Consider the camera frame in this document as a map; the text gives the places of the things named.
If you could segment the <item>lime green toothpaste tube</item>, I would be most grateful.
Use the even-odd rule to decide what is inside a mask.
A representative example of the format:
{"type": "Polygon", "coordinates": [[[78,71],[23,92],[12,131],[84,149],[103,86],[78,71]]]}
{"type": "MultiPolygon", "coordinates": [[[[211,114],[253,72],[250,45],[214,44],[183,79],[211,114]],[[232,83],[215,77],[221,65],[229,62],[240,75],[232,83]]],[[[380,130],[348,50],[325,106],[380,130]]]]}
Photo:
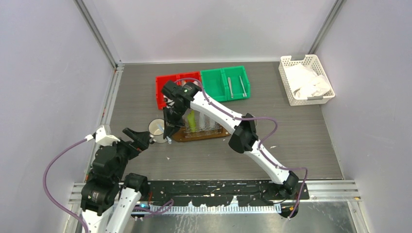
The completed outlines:
{"type": "Polygon", "coordinates": [[[187,116],[188,123],[189,123],[189,129],[191,133],[196,132],[196,120],[195,120],[195,112],[194,110],[191,110],[190,113],[187,116]]]}

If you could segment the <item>brown oval wooden tray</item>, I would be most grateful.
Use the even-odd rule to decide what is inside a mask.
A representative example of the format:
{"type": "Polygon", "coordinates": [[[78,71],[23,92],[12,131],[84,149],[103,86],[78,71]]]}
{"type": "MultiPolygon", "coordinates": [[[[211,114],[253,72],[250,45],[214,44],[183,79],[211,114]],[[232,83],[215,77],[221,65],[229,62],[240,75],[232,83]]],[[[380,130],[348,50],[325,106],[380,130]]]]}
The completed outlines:
{"type": "Polygon", "coordinates": [[[172,139],[176,142],[189,142],[226,136],[230,136],[230,133],[222,126],[218,126],[213,130],[199,130],[195,132],[192,132],[190,128],[182,127],[172,136],[172,139]]]}

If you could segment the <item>white enamel mug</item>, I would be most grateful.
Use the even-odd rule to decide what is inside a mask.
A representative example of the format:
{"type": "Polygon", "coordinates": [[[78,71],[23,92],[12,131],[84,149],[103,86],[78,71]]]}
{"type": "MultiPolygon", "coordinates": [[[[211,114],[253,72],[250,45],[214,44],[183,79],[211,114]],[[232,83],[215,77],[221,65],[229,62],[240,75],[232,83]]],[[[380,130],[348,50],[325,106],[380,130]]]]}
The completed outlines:
{"type": "Polygon", "coordinates": [[[158,128],[158,124],[160,124],[164,128],[164,119],[157,118],[152,120],[148,125],[148,132],[150,133],[151,141],[153,143],[165,143],[167,139],[163,138],[164,134],[158,128]]]}

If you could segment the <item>clear acrylic wooden rack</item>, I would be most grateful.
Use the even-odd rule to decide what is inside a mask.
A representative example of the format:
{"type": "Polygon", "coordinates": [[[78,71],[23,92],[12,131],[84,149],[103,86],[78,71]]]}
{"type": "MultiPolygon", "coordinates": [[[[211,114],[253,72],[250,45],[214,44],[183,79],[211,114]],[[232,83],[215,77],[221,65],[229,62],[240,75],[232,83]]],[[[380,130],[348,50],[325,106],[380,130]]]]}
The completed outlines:
{"type": "Polygon", "coordinates": [[[185,140],[200,140],[225,135],[224,128],[203,113],[187,110],[183,115],[184,126],[181,128],[185,140]]]}

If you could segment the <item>white toothpaste tube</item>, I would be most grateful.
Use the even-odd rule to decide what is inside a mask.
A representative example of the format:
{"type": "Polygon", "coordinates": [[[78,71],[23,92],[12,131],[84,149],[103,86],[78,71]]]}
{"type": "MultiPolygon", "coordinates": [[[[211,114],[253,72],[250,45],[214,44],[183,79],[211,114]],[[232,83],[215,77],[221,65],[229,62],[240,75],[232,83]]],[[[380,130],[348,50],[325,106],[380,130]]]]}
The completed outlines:
{"type": "Polygon", "coordinates": [[[203,113],[199,114],[199,128],[200,130],[206,129],[206,116],[203,113]]]}

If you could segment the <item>grey toothpaste tube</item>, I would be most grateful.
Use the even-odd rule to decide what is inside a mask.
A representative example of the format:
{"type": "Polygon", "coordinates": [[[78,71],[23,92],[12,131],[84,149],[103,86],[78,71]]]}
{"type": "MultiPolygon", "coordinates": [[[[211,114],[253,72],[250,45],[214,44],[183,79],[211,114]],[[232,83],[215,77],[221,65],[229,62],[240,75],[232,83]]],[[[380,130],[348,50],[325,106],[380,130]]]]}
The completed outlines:
{"type": "Polygon", "coordinates": [[[216,128],[216,122],[213,119],[209,119],[209,128],[210,129],[215,129],[216,128]]]}

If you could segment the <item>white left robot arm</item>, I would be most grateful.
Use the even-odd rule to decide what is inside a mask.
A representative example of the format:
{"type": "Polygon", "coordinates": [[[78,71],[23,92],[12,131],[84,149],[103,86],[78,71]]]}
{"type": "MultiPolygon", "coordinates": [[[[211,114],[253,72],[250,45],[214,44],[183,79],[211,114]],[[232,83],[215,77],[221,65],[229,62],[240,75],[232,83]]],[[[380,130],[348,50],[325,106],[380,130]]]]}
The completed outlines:
{"type": "Polygon", "coordinates": [[[85,233],[121,233],[138,201],[150,191],[148,178],[135,173],[124,174],[130,160],[153,143],[148,131],[122,131],[125,141],[111,135],[109,126],[100,126],[86,140],[99,146],[88,179],[81,190],[82,227],[85,233]]]}

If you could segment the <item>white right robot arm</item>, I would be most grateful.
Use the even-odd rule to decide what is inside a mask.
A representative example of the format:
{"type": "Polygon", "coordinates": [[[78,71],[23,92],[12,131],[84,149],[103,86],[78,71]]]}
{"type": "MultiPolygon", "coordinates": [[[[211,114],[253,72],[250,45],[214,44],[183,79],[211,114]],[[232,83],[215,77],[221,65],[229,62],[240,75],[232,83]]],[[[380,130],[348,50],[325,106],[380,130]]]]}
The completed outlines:
{"type": "Polygon", "coordinates": [[[283,166],[263,146],[257,135],[255,122],[257,117],[251,114],[242,115],[228,109],[210,97],[194,82],[187,82],[180,86],[173,81],[164,84],[162,94],[168,99],[163,108],[164,138],[171,138],[183,126],[183,116],[188,109],[206,115],[223,126],[231,135],[230,148],[240,154],[252,158],[278,184],[278,195],[283,199],[290,199],[297,192],[298,176],[291,168],[283,166]]]}

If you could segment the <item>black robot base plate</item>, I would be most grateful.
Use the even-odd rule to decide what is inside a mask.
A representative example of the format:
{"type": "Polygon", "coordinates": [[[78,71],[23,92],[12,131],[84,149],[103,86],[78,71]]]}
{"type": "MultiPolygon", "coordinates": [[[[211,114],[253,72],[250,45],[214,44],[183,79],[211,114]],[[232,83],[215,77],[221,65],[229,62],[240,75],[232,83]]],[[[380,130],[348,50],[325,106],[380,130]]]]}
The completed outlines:
{"type": "Polygon", "coordinates": [[[292,189],[293,194],[281,195],[281,185],[270,180],[188,180],[149,181],[149,193],[140,198],[151,205],[161,206],[174,200],[174,207],[229,206],[237,201],[240,207],[270,206],[278,202],[294,203],[301,183],[292,189]]]}

